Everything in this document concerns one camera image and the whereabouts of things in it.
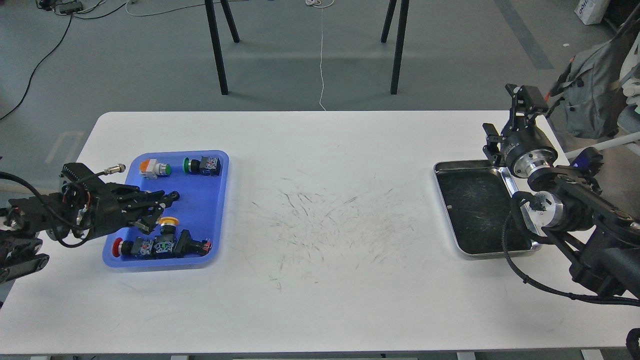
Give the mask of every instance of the chair leg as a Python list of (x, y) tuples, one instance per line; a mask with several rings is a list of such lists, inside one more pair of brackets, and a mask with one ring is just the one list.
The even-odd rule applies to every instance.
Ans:
[(400, 78), (400, 63), (402, 62), (402, 50), (404, 47), (404, 32), (406, 30), (406, 18), (409, 14), (409, 0), (401, 0), (400, 21), (398, 22), (398, 36), (396, 40), (396, 54), (394, 55), (394, 70), (391, 75), (391, 94), (398, 93), (398, 80)]
[(389, 36), (389, 28), (391, 27), (391, 19), (394, 17), (397, 0), (389, 0), (389, 8), (387, 9), (387, 17), (385, 17), (385, 27), (382, 28), (382, 36), (380, 42), (387, 42)]
[(204, 0), (204, 7), (207, 10), (209, 32), (211, 33), (211, 43), (213, 44), (213, 56), (216, 59), (218, 80), (220, 81), (220, 92), (222, 93), (222, 95), (228, 95), (229, 89), (227, 88), (227, 75), (225, 74), (225, 64), (222, 60), (220, 36), (218, 35), (218, 25), (216, 24), (216, 13), (213, 9), (213, 0)]
[(231, 30), (231, 37), (234, 38), (234, 42), (240, 42), (240, 37), (238, 36), (238, 30), (236, 29), (236, 22), (234, 22), (234, 16), (231, 15), (229, 0), (220, 0), (220, 5), (222, 5), (222, 11), (225, 12), (225, 17), (227, 18), (227, 24), (229, 25), (229, 30)]

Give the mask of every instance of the concrete floor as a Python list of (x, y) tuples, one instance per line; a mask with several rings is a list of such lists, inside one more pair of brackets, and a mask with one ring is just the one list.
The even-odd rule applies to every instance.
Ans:
[[(109, 0), (87, 17), (122, 1)], [(152, 13), (200, 1), (138, 0), (129, 10)], [(102, 19), (73, 19), (22, 106), (0, 121), (0, 168), (55, 189), (62, 164), (77, 158), (95, 121), (109, 111), (321, 110), (321, 30), (327, 110), (506, 110), (505, 83), (546, 92), (573, 54), (612, 35), (604, 25), (584, 26), (574, 6), (574, 0), (412, 1), (398, 95), (388, 92), (397, 18), (389, 42), (381, 44), (384, 0), (335, 0), (325, 10), (303, 0), (234, 2), (239, 44), (231, 41), (216, 7), (228, 96), (220, 95), (202, 6), (150, 17), (121, 9)], [(31, 1), (0, 1), (0, 115), (20, 100), (33, 67), (67, 22)], [(565, 151), (591, 144), (564, 132), (562, 119), (552, 122)], [(638, 216), (640, 157), (619, 148), (607, 150), (605, 160), (599, 176), (605, 196)], [(0, 202), (23, 196), (2, 192)], [(9, 290), (0, 286), (0, 299)], [(603, 354), (607, 360), (629, 358), (621, 350)], [(582, 358), (578, 350), (478, 356)], [(115, 358), (141, 357), (97, 357)]]

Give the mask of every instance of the white cable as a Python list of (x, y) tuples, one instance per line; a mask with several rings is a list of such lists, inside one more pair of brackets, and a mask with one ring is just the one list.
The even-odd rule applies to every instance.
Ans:
[[(247, 1), (247, 0), (229, 0), (231, 1)], [(167, 10), (165, 12), (159, 12), (159, 13), (144, 13), (144, 14), (137, 14), (137, 13), (130, 13), (129, 12), (129, 0), (127, 0), (125, 6), (124, 6), (124, 10), (131, 16), (137, 16), (137, 17), (144, 17), (144, 16), (153, 16), (153, 15), (161, 15), (164, 13), (170, 13), (170, 12), (174, 12), (176, 10), (182, 10), (182, 9), (188, 9), (188, 8), (194, 8), (196, 6), (203, 6), (204, 4), (196, 4), (196, 5), (189, 5), (189, 6), (183, 6), (182, 8), (177, 8), (177, 9), (171, 9), (171, 10)]]
[(106, 2), (107, 2), (107, 0), (100, 0), (100, 1), (98, 1), (98, 3), (97, 3), (96, 5), (94, 5), (94, 6), (90, 7), (90, 8), (88, 8), (88, 9), (84, 9), (84, 10), (82, 10), (81, 12), (77, 12), (77, 13), (88, 13), (88, 12), (90, 12), (91, 10), (93, 10), (93, 9), (97, 8), (98, 6), (100, 6), (100, 5), (102, 5), (102, 4), (106, 3)]
[(322, 0), (305, 0), (305, 3), (309, 6), (313, 6), (314, 8), (318, 8), (318, 9), (324, 9), (324, 8), (328, 8), (329, 6), (333, 5), (333, 3), (335, 3), (335, 0), (331, 1), (331, 4), (329, 5), (322, 5)]
[(320, 8), (320, 9), (322, 9), (320, 11), (320, 14), (321, 14), (320, 16), (320, 19), (321, 19), (320, 21), (320, 79), (322, 80), (322, 90), (320, 91), (320, 101), (318, 101), (318, 104), (320, 104), (320, 107), (322, 108), (322, 110), (326, 111), (326, 109), (322, 105), (322, 95), (324, 95), (324, 76), (322, 75), (322, 50), (323, 50), (323, 44), (324, 44), (324, 8)]

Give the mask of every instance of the backpack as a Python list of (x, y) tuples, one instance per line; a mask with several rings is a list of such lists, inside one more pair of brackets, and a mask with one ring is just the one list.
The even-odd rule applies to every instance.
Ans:
[(639, 12), (640, 4), (610, 41), (577, 53), (547, 94), (545, 100), (559, 96), (547, 117), (562, 104), (573, 136), (597, 139), (617, 132), (618, 116), (626, 106), (620, 69), (634, 43)]

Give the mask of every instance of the table surface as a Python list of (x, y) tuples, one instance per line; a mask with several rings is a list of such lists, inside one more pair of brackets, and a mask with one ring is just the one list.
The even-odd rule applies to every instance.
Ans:
[[(637, 309), (525, 285), (454, 245), (433, 174), (482, 159), (506, 111), (107, 113), (80, 157), (230, 157), (220, 250), (205, 267), (108, 268), (104, 238), (51, 261), (0, 311), (5, 354), (270, 353), (623, 346)], [(540, 128), (550, 133), (548, 124)], [(560, 149), (556, 139), (554, 145)], [(125, 174), (107, 181), (122, 182)], [(582, 293), (551, 246), (516, 262)]]

